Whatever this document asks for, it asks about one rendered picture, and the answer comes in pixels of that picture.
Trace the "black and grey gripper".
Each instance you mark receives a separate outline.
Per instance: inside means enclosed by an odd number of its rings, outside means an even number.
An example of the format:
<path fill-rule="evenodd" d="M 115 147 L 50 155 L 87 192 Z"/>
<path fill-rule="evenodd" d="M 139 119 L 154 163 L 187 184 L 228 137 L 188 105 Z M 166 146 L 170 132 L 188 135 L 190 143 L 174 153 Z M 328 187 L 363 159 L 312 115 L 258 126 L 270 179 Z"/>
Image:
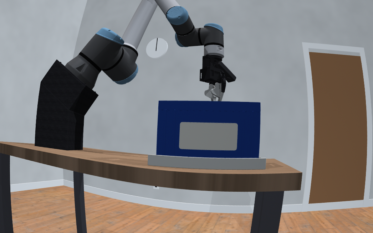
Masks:
<path fill-rule="evenodd" d="M 212 101 L 221 101 L 225 92 L 226 79 L 223 70 L 218 67 L 222 61 L 219 55 L 203 56 L 203 67 L 200 69 L 200 81 L 209 83 L 209 89 L 204 94 Z"/>

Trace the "grey flat bar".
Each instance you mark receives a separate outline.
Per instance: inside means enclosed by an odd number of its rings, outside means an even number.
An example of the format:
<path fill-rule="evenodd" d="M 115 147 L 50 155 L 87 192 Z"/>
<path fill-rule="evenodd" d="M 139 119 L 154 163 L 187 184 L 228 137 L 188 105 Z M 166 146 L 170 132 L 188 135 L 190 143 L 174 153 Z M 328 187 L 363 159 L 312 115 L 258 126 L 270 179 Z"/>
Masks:
<path fill-rule="evenodd" d="M 148 154 L 148 165 L 213 170 L 264 170 L 266 158 L 210 158 Z"/>

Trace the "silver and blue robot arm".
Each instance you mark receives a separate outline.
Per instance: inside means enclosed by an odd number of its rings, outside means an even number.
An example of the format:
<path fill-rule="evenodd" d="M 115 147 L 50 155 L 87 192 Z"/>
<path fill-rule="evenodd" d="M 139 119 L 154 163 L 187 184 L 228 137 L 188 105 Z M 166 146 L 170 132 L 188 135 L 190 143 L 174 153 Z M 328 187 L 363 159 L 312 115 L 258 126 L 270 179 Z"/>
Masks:
<path fill-rule="evenodd" d="M 180 47 L 203 46 L 204 56 L 224 58 L 223 28 L 214 23 L 195 28 L 187 10 L 175 0 L 142 0 L 122 38 L 112 30 L 101 28 L 65 67 L 93 89 L 103 71 L 117 84 L 126 84 L 138 73 L 137 48 L 157 6 L 172 25 Z"/>

